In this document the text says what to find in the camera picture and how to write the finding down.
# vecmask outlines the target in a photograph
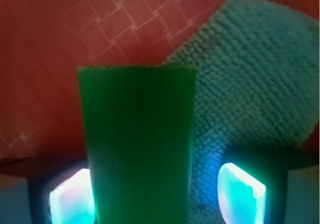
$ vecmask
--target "led light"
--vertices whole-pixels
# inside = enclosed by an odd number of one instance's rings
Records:
[[[263,223],[266,186],[233,163],[218,174],[218,200],[226,223]]]
[[[89,169],[81,169],[49,195],[52,224],[94,223],[95,205]]]

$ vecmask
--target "red wall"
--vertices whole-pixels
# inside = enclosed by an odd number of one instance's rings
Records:
[[[0,157],[83,156],[76,67],[159,64],[224,1],[0,0]]]

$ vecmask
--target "teal towel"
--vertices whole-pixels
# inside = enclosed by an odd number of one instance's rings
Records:
[[[226,148],[297,145],[318,122],[319,23],[266,0],[228,0],[165,63],[198,70],[190,223],[223,223]]]

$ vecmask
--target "red tiled wall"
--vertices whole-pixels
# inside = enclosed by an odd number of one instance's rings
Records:
[[[0,157],[84,155],[76,67],[159,64],[224,1],[0,0]]]

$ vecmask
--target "glowing light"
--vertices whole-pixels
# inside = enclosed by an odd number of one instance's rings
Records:
[[[218,200],[226,223],[264,222],[266,186],[233,163],[218,174]]]
[[[52,224],[94,223],[95,205],[89,169],[81,169],[49,195]]]

